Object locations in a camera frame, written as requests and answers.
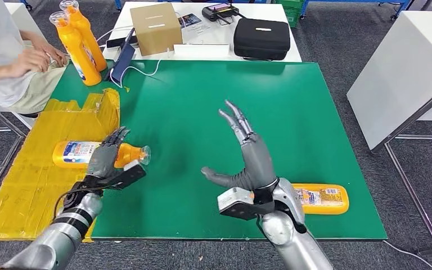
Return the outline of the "person's left hand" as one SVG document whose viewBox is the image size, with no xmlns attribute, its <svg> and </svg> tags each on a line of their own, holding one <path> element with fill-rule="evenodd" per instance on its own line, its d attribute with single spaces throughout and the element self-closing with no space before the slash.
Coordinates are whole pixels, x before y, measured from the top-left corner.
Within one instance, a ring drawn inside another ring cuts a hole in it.
<svg viewBox="0 0 432 270">
<path fill-rule="evenodd" d="M 35 49 L 43 52 L 56 61 L 58 67 L 64 67 L 68 64 L 68 58 L 66 55 L 53 45 L 49 44 L 45 39 L 35 39 L 32 40 L 31 43 Z"/>
</svg>

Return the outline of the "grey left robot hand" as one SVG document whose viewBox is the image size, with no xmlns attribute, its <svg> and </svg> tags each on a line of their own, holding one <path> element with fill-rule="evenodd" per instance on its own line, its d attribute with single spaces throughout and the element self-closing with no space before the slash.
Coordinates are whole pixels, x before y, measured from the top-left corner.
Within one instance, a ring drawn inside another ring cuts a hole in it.
<svg viewBox="0 0 432 270">
<path fill-rule="evenodd" d="M 123 126 L 108 135 L 94 150 L 85 175 L 102 179 L 108 178 L 115 170 L 114 164 L 120 145 L 129 132 L 130 129 Z"/>
</svg>

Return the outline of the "person's right hand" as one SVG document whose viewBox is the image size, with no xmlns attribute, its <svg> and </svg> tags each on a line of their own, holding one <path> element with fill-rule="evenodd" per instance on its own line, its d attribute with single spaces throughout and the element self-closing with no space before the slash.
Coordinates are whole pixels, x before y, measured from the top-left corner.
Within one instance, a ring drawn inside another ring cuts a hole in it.
<svg viewBox="0 0 432 270">
<path fill-rule="evenodd" d="M 50 65 L 50 57 L 36 49 L 25 49 L 8 65 L 7 75 L 12 78 L 24 76 L 28 72 L 44 72 Z"/>
</svg>

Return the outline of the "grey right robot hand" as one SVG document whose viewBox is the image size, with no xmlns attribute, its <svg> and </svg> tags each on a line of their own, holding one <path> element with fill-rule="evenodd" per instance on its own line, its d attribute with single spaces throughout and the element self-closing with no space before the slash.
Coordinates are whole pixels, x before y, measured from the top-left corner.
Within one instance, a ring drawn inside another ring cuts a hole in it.
<svg viewBox="0 0 432 270">
<path fill-rule="evenodd" d="M 204 166 L 201 173 L 206 179 L 222 187 L 255 190 L 271 185 L 277 176 L 266 143 L 253 130 L 246 116 L 234 103 L 229 100 L 225 100 L 224 103 L 231 109 L 232 115 L 221 109 L 218 113 L 225 118 L 241 146 L 244 168 L 237 174 L 229 175 L 217 173 Z"/>
</svg>

